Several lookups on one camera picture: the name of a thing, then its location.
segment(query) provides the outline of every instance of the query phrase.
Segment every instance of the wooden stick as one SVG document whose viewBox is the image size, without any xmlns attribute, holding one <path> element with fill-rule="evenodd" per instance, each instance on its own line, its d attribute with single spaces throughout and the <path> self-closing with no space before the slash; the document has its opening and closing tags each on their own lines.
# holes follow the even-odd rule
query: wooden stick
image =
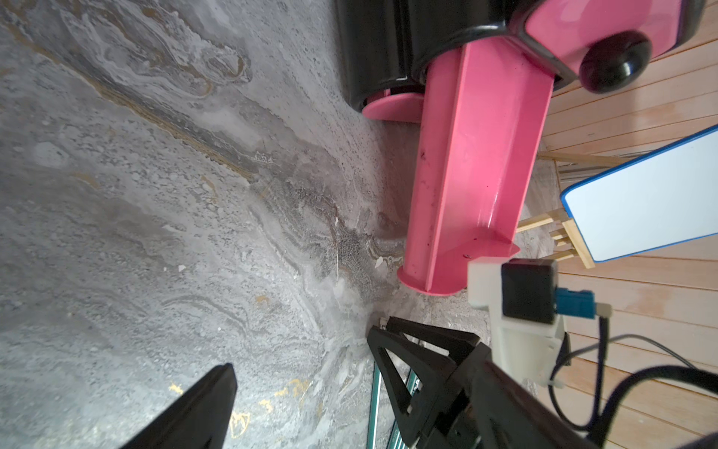
<svg viewBox="0 0 718 449">
<path fill-rule="evenodd" d="M 628 157 L 594 156 L 593 154 L 572 154 L 561 152 L 540 152 L 536 159 L 554 160 L 556 162 L 571 162 L 574 164 L 595 164 L 601 167 L 615 167 L 630 161 Z"/>
<path fill-rule="evenodd" d="M 571 239 L 571 243 L 573 244 L 574 249 L 578 251 L 579 257 L 584 263 L 584 267 L 595 267 L 596 263 L 593 261 L 591 253 L 588 251 L 588 246 L 586 246 L 586 242 L 581 236 L 581 233 L 579 232 L 579 227 L 576 226 L 576 222 L 574 221 L 574 219 L 569 218 L 568 220 L 562 221 L 561 223 L 564 225 L 564 229 L 566 229 L 566 232 L 569 234 L 569 238 Z"/>
<path fill-rule="evenodd" d="M 569 236 L 569 233 L 566 232 L 566 229 L 556 229 L 555 231 L 549 232 L 549 235 L 553 240 L 561 240 Z"/>
<path fill-rule="evenodd" d="M 541 257 L 541 258 L 548 259 L 548 260 L 565 260 L 565 259 L 571 259 L 572 257 L 578 256 L 578 255 L 579 255 L 579 253 L 575 249 L 567 249 L 566 251 L 553 253 L 550 256 Z"/>
<path fill-rule="evenodd" d="M 572 243 L 573 242 L 571 241 L 570 237 L 564 237 L 562 239 L 556 240 L 556 246 L 563 246 L 563 245 L 568 245 L 568 244 L 572 244 Z"/>
<path fill-rule="evenodd" d="M 538 228 L 539 226 L 551 224 L 554 221 L 563 221 L 568 219 L 568 214 L 563 208 L 551 210 L 535 217 L 527 218 L 518 222 L 516 232 L 524 232 L 529 229 Z"/>
</svg>

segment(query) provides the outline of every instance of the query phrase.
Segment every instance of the gray cable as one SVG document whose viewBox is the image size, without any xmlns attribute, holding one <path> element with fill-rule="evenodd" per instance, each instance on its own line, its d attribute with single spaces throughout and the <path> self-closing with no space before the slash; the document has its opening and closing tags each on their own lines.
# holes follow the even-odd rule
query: gray cable
<svg viewBox="0 0 718 449">
<path fill-rule="evenodd" d="M 651 340 L 650 338 L 644 337 L 643 335 L 636 335 L 636 334 L 634 334 L 634 333 L 624 333 L 624 334 L 622 334 L 622 335 L 617 335 L 617 336 L 615 336 L 615 337 L 611 337 L 611 338 L 608 339 L 608 341 L 609 341 L 610 343 L 613 343 L 613 342 L 615 342 L 615 341 L 624 340 L 624 339 L 626 339 L 626 338 L 637 338 L 638 340 L 643 340 L 643 341 L 646 341 L 646 342 L 648 342 L 648 343 L 650 343 L 650 344 L 652 344 L 652 345 L 656 345 L 656 346 L 658 346 L 659 348 L 663 349 L 665 352 L 671 354 L 673 357 L 675 357 L 675 358 L 677 358 L 678 360 L 680 360 L 681 362 L 683 362 L 683 363 L 684 363 L 686 366 L 688 366 L 689 368 L 698 369 L 698 368 L 696 368 L 695 365 L 693 365 L 691 362 L 687 361 L 685 358 L 683 358 L 683 357 L 682 357 L 680 354 L 678 354 L 677 352 L 672 351 L 671 349 L 669 349 L 669 348 L 665 347 L 664 345 L 660 344 L 658 341 Z M 580 356 L 581 354 L 585 354 L 585 353 L 587 353 L 587 352 L 593 351 L 594 349 L 598 349 L 598 343 L 593 344 L 593 345 L 591 345 L 591 346 L 586 346 L 585 348 L 577 349 L 577 350 L 571 352 L 571 353 L 569 354 L 569 358 L 574 358 L 574 357 L 576 357 L 576 356 Z"/>
</svg>

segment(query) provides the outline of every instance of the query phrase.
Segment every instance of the blue connector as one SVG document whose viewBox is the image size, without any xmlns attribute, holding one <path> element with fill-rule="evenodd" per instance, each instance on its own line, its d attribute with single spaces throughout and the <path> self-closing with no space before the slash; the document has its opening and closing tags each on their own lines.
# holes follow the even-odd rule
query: blue connector
<svg viewBox="0 0 718 449">
<path fill-rule="evenodd" d="M 596 316 L 596 299 L 591 290 L 574 292 L 556 288 L 556 313 L 573 317 L 593 319 Z"/>
</svg>

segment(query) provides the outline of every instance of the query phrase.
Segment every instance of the black knob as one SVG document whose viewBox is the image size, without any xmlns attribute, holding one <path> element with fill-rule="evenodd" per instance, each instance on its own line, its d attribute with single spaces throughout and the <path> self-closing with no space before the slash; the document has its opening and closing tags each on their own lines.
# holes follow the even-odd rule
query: black knob
<svg viewBox="0 0 718 449">
<path fill-rule="evenodd" d="M 593 93 L 606 93 L 633 82 L 648 66 L 651 41 L 639 31 L 624 31 L 591 46 L 581 62 L 579 79 Z"/>
</svg>

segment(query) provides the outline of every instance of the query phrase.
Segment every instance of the whiteboard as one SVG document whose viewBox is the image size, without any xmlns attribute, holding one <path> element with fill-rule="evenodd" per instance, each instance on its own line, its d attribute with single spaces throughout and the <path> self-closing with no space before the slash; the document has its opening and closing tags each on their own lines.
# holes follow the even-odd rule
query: whiteboard
<svg viewBox="0 0 718 449">
<path fill-rule="evenodd" d="M 718 233 L 718 126 L 561 194 L 596 262 Z"/>
</svg>

